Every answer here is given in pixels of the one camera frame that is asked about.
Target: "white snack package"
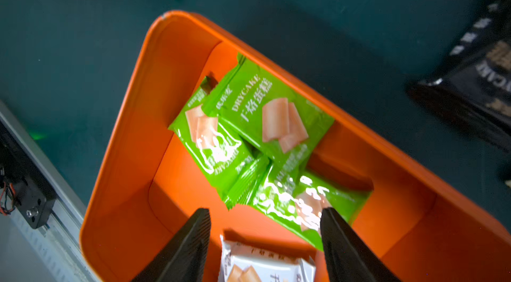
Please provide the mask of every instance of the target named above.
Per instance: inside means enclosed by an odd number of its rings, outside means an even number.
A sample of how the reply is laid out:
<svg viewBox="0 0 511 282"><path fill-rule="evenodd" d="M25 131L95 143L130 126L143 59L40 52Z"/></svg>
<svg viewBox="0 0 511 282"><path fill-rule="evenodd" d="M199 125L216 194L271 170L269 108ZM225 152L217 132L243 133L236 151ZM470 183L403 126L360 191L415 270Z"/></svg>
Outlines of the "white snack package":
<svg viewBox="0 0 511 282"><path fill-rule="evenodd" d="M218 282L313 282L316 265L271 251L222 240Z"/></svg>

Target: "dark green surface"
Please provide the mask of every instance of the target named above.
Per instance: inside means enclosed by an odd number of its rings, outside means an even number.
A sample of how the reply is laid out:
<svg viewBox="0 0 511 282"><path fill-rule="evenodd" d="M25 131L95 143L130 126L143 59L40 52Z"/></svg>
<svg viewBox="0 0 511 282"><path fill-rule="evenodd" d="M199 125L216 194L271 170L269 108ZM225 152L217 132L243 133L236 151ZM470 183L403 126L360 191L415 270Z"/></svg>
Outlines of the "dark green surface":
<svg viewBox="0 0 511 282"><path fill-rule="evenodd" d="M164 11L208 17L511 228L509 156L410 101L483 0L0 0L0 99L89 200L144 35Z"/></svg>

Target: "red wire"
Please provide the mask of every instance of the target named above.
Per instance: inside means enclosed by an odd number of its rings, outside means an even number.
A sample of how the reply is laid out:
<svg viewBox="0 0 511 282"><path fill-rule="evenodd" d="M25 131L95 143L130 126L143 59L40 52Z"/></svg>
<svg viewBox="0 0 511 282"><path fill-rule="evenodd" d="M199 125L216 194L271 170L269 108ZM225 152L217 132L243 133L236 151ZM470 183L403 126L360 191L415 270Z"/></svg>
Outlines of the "red wire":
<svg viewBox="0 0 511 282"><path fill-rule="evenodd" d="M12 183L9 183L9 186L11 187L12 195L15 196L16 190L14 189L14 186L12 185Z"/></svg>
<svg viewBox="0 0 511 282"><path fill-rule="evenodd" d="M0 201L2 201L2 197L3 197L3 194L5 193L5 188L7 187L7 184L6 183L3 183L3 191L2 191L2 195L0 195ZM3 211L3 208L2 206L0 205L0 212L3 214L3 215L7 215L5 213L5 211Z"/></svg>
<svg viewBox="0 0 511 282"><path fill-rule="evenodd" d="M11 209L7 212L11 213L14 211L14 201L16 199L16 190L14 189L14 186L12 183L9 183L9 187L11 188L11 194L12 194L12 200L11 200Z"/></svg>

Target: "orange bin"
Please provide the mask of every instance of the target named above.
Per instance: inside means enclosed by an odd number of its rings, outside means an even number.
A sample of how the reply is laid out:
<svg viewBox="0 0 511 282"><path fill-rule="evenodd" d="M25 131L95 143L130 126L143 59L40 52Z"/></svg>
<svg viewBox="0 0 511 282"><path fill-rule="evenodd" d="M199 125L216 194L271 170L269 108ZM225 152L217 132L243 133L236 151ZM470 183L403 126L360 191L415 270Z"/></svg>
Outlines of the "orange bin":
<svg viewBox="0 0 511 282"><path fill-rule="evenodd" d="M240 52L336 119L309 167L351 188L374 188L353 224L401 280L511 280L511 235L491 215L275 63L200 15L152 24L113 129L80 243L105 281L129 281L197 208L209 208L204 280L218 278L220 234L281 253L324 255L248 206L227 211L167 127L206 75L220 80Z"/></svg>

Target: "food packaging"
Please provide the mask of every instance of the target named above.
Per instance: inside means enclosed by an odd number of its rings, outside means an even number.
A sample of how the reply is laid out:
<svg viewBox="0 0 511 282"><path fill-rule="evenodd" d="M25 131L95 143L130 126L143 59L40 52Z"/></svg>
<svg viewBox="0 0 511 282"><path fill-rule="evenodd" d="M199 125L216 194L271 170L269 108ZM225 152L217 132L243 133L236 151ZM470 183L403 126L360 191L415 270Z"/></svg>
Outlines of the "food packaging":
<svg viewBox="0 0 511 282"><path fill-rule="evenodd" d="M254 154L230 126L204 114L201 107L211 90L209 84L209 79L205 78L169 129L179 137L211 186L231 209L246 193L248 183L264 172L269 160Z"/></svg>
<svg viewBox="0 0 511 282"><path fill-rule="evenodd" d="M222 240L219 282L313 282L312 259L290 258L240 242Z"/></svg>
<svg viewBox="0 0 511 282"><path fill-rule="evenodd" d="M334 119L245 56L205 100L209 117L291 171L306 160Z"/></svg>
<svg viewBox="0 0 511 282"><path fill-rule="evenodd" d="M461 131L511 150L511 0L492 0L407 94Z"/></svg>
<svg viewBox="0 0 511 282"><path fill-rule="evenodd" d="M370 192L333 185L304 168L286 172L272 164L249 194L248 205L323 251L323 208L333 207L351 224L369 196Z"/></svg>

